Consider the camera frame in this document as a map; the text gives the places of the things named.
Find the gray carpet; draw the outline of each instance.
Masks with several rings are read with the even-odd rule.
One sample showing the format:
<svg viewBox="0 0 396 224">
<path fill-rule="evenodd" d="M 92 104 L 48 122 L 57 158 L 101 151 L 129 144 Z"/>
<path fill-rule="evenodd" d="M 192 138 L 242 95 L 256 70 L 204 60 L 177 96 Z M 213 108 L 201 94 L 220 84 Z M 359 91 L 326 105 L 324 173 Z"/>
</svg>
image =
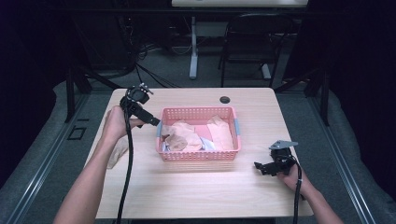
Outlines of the gray carpet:
<svg viewBox="0 0 396 224">
<path fill-rule="evenodd" d="M 188 87 L 219 87 L 219 48 L 212 44 L 211 39 L 200 45 L 198 78 L 189 79 L 190 53 L 175 54 L 164 50 L 153 50 L 139 63 L 148 70 L 158 74 L 178 86 Z M 281 74 L 292 42 L 284 49 L 279 66 L 276 86 L 280 85 Z M 259 76 L 258 71 L 249 66 L 229 67 L 234 73 L 238 71 L 249 76 Z M 140 71 L 145 83 L 151 88 L 160 88 L 149 75 Z M 137 85 L 139 79 L 136 71 L 124 77 L 111 79 L 123 87 Z M 74 119 L 64 124 L 66 118 L 65 85 L 61 83 L 55 88 L 58 96 L 57 104 L 48 123 L 37 137 L 26 156 L 21 161 L 14 174 L 0 190 L 0 223 L 11 221 L 21 223 L 51 223 L 63 196 L 69 190 L 73 181 L 82 169 L 86 157 L 91 149 L 100 120 L 105 113 L 106 104 L 111 90 L 102 83 L 90 80 L 94 91 L 89 96 L 80 95 L 76 91 L 81 105 Z M 263 86 L 267 82 L 226 82 L 226 87 Z M 301 165 L 310 180 L 323 193 L 334 211 L 345 223 L 362 223 L 360 213 L 351 200 L 345 180 L 335 167 L 332 146 L 329 143 L 326 130 L 331 131 L 338 146 L 346 159 L 350 172 L 353 174 L 361 195 L 376 223 L 396 223 L 395 202 L 374 182 L 370 173 L 360 161 L 359 146 L 347 120 L 340 108 L 337 98 L 331 94 L 329 103 L 329 122 L 331 126 L 323 129 L 318 119 L 317 99 L 305 98 L 302 89 L 304 83 L 290 91 L 276 95 L 283 116 L 288 126 L 291 139 L 299 142 L 296 147 Z M 42 176 L 43 182 L 37 184 L 37 191 L 33 191 L 29 200 L 21 201 L 25 191 L 29 189 L 36 171 L 41 168 L 42 161 L 50 153 L 53 145 L 58 147 L 59 153 L 54 155 L 54 163 L 50 165 L 48 173 Z M 314 217 L 300 217 L 300 223 L 316 223 Z M 180 219 L 180 220 L 140 220 L 137 223 L 271 223 L 261 218 L 252 219 Z M 96 223 L 111 223 L 112 220 L 97 220 Z M 276 223 L 291 223 L 292 218 L 276 218 Z"/>
</svg>

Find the light wood tabletop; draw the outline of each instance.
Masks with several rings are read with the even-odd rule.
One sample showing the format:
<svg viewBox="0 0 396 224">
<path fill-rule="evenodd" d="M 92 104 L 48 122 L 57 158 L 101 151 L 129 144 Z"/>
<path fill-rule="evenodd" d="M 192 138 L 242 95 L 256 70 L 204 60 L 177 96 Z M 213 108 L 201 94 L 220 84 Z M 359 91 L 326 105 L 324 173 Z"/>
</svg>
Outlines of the light wood tabletop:
<svg viewBox="0 0 396 224">
<path fill-rule="evenodd" d="M 290 140 L 276 96 L 267 88 L 151 89 L 143 107 L 159 118 L 172 106 L 232 106 L 239 122 L 241 149 L 233 161 L 163 161 L 156 151 L 157 127 L 134 128 L 134 163 L 123 218 L 292 217 L 294 192 L 275 176 L 254 166 L 272 162 L 271 146 Z M 124 89 L 115 90 L 106 111 L 118 105 Z M 228 96 L 223 104 L 219 98 Z M 104 119 L 88 159 L 102 133 Z M 117 217 L 128 165 L 126 152 L 107 170 L 97 218 Z M 313 215 L 300 200 L 300 216 Z"/>
<path fill-rule="evenodd" d="M 306 7 L 308 0 L 172 0 L 173 7 Z"/>
</svg>

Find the human hand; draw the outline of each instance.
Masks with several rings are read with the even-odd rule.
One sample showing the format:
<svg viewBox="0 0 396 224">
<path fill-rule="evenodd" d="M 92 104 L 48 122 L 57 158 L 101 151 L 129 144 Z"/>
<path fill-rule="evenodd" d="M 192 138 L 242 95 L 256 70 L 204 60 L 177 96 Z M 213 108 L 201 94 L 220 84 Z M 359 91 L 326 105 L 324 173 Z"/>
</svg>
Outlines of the human hand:
<svg viewBox="0 0 396 224">
<path fill-rule="evenodd" d="M 145 124 L 145 122 L 140 119 L 129 119 L 129 121 L 131 129 L 135 126 Z M 126 134 L 125 127 L 125 117 L 122 108 L 119 105 L 113 106 L 113 108 L 107 112 L 102 138 L 104 138 L 104 140 L 118 141 Z"/>
<path fill-rule="evenodd" d="M 281 181 L 283 181 L 290 189 L 292 189 L 293 191 L 296 190 L 297 187 L 297 181 L 298 181 L 298 167 L 296 164 L 294 164 L 293 166 L 291 166 L 290 171 L 289 171 L 289 175 L 285 175 L 283 174 L 283 172 L 279 172 L 276 174 L 277 178 Z M 303 194 L 304 196 L 306 195 L 306 193 L 312 191 L 313 189 L 315 189 L 315 187 L 312 185 L 312 183 L 309 181 L 308 177 L 306 176 L 303 168 L 302 168 L 302 177 L 301 179 L 303 180 L 302 184 L 301 184 L 301 188 L 300 188 L 300 192 L 301 194 Z"/>
</svg>

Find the person's right arm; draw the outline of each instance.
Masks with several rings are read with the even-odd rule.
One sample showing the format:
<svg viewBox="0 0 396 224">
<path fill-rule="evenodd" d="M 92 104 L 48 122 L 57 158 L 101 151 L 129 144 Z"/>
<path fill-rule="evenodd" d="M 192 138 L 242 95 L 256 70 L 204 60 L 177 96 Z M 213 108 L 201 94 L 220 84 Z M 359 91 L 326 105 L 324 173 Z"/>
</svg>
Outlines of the person's right arm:
<svg viewBox="0 0 396 224">
<path fill-rule="evenodd" d="M 302 175 L 302 185 L 300 193 L 306 198 L 309 205 L 314 212 L 315 218 L 319 224 L 338 224 L 344 223 L 337 214 L 334 213 L 330 205 L 327 203 L 323 195 L 312 185 L 306 176 L 305 172 Z M 278 173 L 277 177 L 282 180 L 290 189 L 296 190 L 296 183 L 298 179 L 297 165 L 290 168 L 289 175 Z"/>
</svg>

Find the table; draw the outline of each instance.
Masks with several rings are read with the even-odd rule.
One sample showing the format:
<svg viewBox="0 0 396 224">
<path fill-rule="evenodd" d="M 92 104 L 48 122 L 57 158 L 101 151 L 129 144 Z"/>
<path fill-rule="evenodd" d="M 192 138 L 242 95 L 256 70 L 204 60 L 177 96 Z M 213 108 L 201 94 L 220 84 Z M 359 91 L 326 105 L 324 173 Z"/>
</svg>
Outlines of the table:
<svg viewBox="0 0 396 224">
<path fill-rule="evenodd" d="M 306 7 L 308 0 L 172 0 L 172 7 Z M 191 63 L 190 79 L 196 79 L 198 67 L 198 50 L 196 46 L 197 23 L 195 17 L 191 20 Z M 224 35 L 225 25 L 220 28 Z M 265 77 L 268 77 L 268 67 L 263 70 Z"/>
<path fill-rule="evenodd" d="M 163 161 L 155 149 L 157 128 L 133 129 L 134 165 L 123 218 L 292 217 L 294 192 L 276 177 L 262 175 L 253 162 L 272 162 L 268 149 L 290 140 L 272 89 L 152 89 L 144 108 L 155 117 L 169 106 L 222 106 L 228 96 L 238 118 L 241 150 L 234 161 Z M 107 110 L 118 105 L 124 89 L 115 90 Z M 99 140 L 104 119 L 89 157 Z M 107 170 L 97 218 L 117 217 L 128 165 L 128 152 Z M 300 201 L 300 216 L 313 215 Z"/>
</svg>

